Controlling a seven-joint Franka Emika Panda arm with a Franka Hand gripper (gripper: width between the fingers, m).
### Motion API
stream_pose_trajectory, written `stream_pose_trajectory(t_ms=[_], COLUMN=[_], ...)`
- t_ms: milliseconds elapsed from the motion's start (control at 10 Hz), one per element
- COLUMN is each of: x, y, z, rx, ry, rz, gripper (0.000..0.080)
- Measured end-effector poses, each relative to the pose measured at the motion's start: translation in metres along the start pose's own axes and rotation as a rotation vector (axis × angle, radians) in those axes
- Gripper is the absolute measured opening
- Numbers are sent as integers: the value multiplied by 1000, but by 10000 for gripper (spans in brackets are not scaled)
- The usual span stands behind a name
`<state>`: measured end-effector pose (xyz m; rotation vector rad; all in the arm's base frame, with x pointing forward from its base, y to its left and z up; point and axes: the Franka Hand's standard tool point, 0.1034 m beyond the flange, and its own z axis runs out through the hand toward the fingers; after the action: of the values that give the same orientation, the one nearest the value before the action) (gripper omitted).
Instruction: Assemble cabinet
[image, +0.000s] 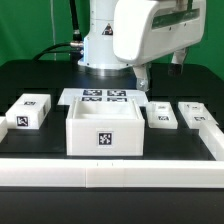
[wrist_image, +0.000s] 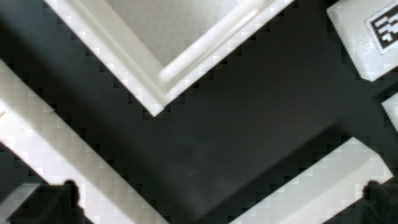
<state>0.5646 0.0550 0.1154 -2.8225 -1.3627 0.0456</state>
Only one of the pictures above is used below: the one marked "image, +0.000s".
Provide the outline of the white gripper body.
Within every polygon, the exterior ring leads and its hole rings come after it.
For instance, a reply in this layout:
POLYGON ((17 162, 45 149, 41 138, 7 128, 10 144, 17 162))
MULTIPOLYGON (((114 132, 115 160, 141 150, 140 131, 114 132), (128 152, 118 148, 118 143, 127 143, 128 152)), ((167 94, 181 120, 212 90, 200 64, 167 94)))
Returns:
POLYGON ((206 0, 118 0, 113 51, 119 61, 141 65, 201 41, 206 0))

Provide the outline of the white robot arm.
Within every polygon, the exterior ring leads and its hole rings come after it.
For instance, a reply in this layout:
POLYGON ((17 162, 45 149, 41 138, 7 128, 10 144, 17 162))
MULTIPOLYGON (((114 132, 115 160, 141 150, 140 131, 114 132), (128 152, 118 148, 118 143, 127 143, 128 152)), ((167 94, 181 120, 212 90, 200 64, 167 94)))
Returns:
POLYGON ((183 71, 188 48, 201 41, 206 0, 90 0, 90 31, 81 66, 99 75, 131 67, 136 88, 149 89, 153 60, 170 54, 170 75, 183 71))

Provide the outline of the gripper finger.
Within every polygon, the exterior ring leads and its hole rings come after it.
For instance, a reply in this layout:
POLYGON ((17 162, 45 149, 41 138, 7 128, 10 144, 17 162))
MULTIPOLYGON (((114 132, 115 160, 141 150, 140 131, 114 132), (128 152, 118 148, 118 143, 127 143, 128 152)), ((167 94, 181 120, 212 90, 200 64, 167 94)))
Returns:
POLYGON ((147 92, 149 90, 151 77, 150 69, 150 63, 133 67, 133 71, 136 76, 136 88, 139 91, 147 92))
POLYGON ((173 53, 171 63, 169 64, 168 67, 168 74, 170 76, 179 76, 182 74, 183 65, 187 57, 187 54, 188 54, 187 48, 179 49, 173 53))

